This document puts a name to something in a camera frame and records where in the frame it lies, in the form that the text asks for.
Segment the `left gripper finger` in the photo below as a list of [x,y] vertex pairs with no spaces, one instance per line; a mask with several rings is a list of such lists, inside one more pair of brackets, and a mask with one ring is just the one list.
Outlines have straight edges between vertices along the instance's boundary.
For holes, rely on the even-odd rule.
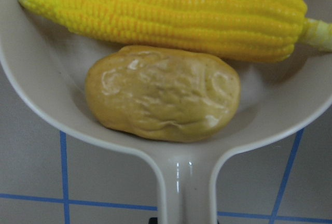
[[149,218],[148,224],[158,224],[158,218],[157,217]]

